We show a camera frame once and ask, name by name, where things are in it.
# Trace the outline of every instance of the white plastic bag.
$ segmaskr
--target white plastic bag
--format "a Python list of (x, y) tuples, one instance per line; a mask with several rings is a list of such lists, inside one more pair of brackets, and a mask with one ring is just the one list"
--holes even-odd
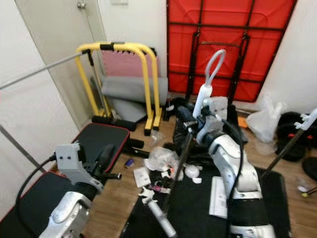
[(261, 99), (261, 111), (250, 114), (246, 122), (254, 135), (264, 143), (271, 143), (274, 133), (281, 117), (286, 110), (287, 105), (279, 102), (274, 107), (269, 94), (265, 94)]

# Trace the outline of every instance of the black metal frame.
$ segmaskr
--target black metal frame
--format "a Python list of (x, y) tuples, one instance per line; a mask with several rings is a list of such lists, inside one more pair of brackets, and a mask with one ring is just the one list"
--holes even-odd
[[(187, 74), (188, 75), (188, 83), (187, 83), (187, 90), (186, 90), (186, 95), (185, 98), (189, 99), (191, 94), (193, 93), (193, 88), (194, 88), (194, 79), (195, 76), (204, 76), (202, 74), (196, 74), (195, 73), (195, 69), (196, 69), (196, 59), (197, 59), (197, 51), (198, 51), (198, 46), (199, 45), (206, 45), (206, 44), (213, 44), (213, 45), (223, 45), (223, 46), (235, 46), (235, 47), (239, 47), (239, 55), (238, 55), (238, 59), (236, 61), (236, 65), (235, 65), (235, 69), (233, 72), (232, 77), (223, 77), (223, 76), (216, 76), (215, 78), (223, 78), (223, 79), (229, 79), (231, 80), (230, 82), (230, 86), (229, 86), (229, 90), (228, 90), (228, 100), (229, 103), (232, 103), (233, 99), (234, 99), (234, 95), (235, 95), (235, 91), (238, 85), (239, 81), (245, 81), (245, 82), (252, 82), (252, 83), (258, 83), (260, 84), (260, 87), (256, 93), (256, 97), (253, 100), (250, 100), (249, 102), (254, 102), (256, 101), (258, 95), (260, 94), (260, 91), (263, 87), (263, 84), (265, 82), (265, 79), (267, 77), (267, 74), (271, 68), (271, 65), (275, 59), (276, 53), (279, 49), (279, 46), (281, 44), (281, 41), (284, 37), (285, 31), (288, 27), (289, 21), (291, 19), (291, 16), (294, 12), (297, 0), (294, 0), (294, 3), (291, 7), (290, 13), (287, 17), (286, 23), (284, 25), (283, 28), (272, 28), (272, 27), (256, 27), (256, 26), (250, 26), (250, 21), (251, 21), (251, 17), (252, 17), (252, 12), (253, 12), (253, 8), (255, 5), (255, 0), (252, 0), (251, 2), (251, 6), (250, 6), (250, 11), (248, 12), (248, 18), (247, 18), (247, 22), (245, 26), (234, 26), (234, 25), (216, 25), (216, 24), (202, 24), (202, 14), (203, 14), (203, 7), (204, 7), (204, 0), (201, 0), (201, 4), (200, 4), (200, 11), (199, 11), (199, 22), (198, 23), (186, 23), (186, 22), (171, 22), (169, 21), (169, 1), (166, 1), (166, 17), (167, 17), (167, 76), (169, 75), (169, 73), (177, 73), (177, 74)], [(191, 45), (191, 56), (190, 56), (190, 64), (189, 64), (189, 72), (188, 73), (184, 73), (184, 72), (178, 72), (178, 71), (170, 71), (169, 70), (169, 26), (170, 25), (187, 25), (187, 26), (197, 26), (197, 31), (193, 33), (193, 38), (192, 38), (192, 45)], [(222, 42), (201, 42), (199, 43), (199, 36), (200, 36), (200, 28), (201, 27), (218, 27), (218, 28), (233, 28), (233, 29), (244, 29), (244, 33), (243, 33), (243, 37), (242, 37), (242, 41), (240, 43), (240, 45), (236, 45), (236, 44), (230, 44), (230, 43), (222, 43)], [(266, 31), (278, 31), (281, 32), (281, 36), (280, 39), (277, 43), (277, 46), (275, 48), (274, 54), (271, 57), (269, 66), (267, 67), (267, 70), (265, 72), (264, 75), (264, 80), (260, 81), (256, 81), (256, 80), (249, 80), (249, 79), (241, 79), (240, 75), (241, 75), (241, 70), (243, 67), (243, 63), (244, 63), (244, 59), (246, 57), (247, 54), (247, 50), (248, 50), (248, 46), (249, 46), (249, 42), (250, 42), (250, 36), (248, 35), (248, 30), (266, 30)]]

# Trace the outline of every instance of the door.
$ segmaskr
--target door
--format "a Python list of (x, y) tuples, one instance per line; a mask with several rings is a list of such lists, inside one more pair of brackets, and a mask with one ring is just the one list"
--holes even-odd
[[(78, 7), (77, 0), (16, 0), (46, 64), (74, 54), (81, 44), (105, 40), (97, 1), (80, 1), (82, 7)], [(82, 57), (82, 62), (91, 77), (86, 57)], [(49, 72), (75, 124), (81, 128), (92, 115), (92, 109), (74, 60)]]

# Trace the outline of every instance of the black mat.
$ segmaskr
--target black mat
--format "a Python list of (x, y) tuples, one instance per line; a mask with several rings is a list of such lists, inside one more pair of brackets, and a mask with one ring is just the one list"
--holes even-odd
[[(171, 201), (168, 219), (177, 231), (179, 238), (225, 237), (225, 219), (210, 216), (211, 178), (219, 176), (215, 167), (204, 167), (200, 173), (201, 184), (194, 184), (186, 176), (178, 184), (175, 197)], [(262, 185), (265, 205), (270, 223), (274, 226), (276, 237), (288, 238), (290, 222), (284, 179), (279, 173), (271, 173)], [(165, 195), (156, 194), (154, 199), (162, 207)], [(121, 233), (122, 238), (164, 238), (164, 231), (155, 217), (143, 206), (141, 198), (135, 204)]]
[[(129, 131), (126, 129), (92, 123), (85, 127), (75, 140), (79, 140), (84, 146), (88, 162), (94, 162), (104, 146), (114, 144), (113, 157), (109, 162), (110, 171), (128, 137)], [(43, 232), (51, 212), (70, 188), (71, 184), (67, 178), (46, 173), (22, 198), (21, 214), (36, 234)], [(20, 225), (14, 208), (0, 222), (0, 237), (30, 237)]]

